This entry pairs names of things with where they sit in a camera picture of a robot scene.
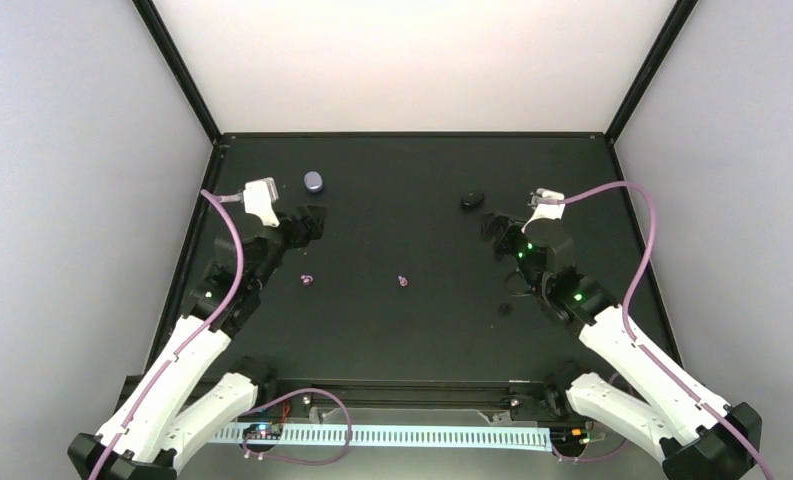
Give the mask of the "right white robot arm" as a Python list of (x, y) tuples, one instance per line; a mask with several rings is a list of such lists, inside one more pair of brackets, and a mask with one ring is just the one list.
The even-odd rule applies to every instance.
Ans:
[(596, 373), (560, 379), (541, 392), (544, 410), (595, 420), (646, 451), (669, 479), (740, 479), (759, 465), (762, 419), (684, 371), (595, 279), (576, 268), (557, 215), (528, 221), (486, 214), (481, 235), (495, 257), (511, 257), (530, 296), (555, 324), (606, 361), (633, 391)]

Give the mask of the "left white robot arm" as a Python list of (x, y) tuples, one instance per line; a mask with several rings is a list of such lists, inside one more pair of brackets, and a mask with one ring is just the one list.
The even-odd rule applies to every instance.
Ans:
[(255, 217), (239, 231), (227, 211), (227, 237), (214, 254), (182, 316), (151, 367), (94, 434), (78, 434), (67, 455), (82, 479), (175, 479), (194, 454), (229, 422), (271, 402), (273, 367), (244, 356), (198, 399), (191, 395), (261, 304), (261, 292), (290, 250), (324, 234), (326, 208)]

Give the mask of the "black earbud charging case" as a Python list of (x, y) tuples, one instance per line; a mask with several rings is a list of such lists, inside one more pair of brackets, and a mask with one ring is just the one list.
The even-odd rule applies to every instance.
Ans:
[(467, 191), (460, 197), (460, 206), (465, 211), (475, 210), (484, 204), (485, 199), (486, 195), (484, 191)]

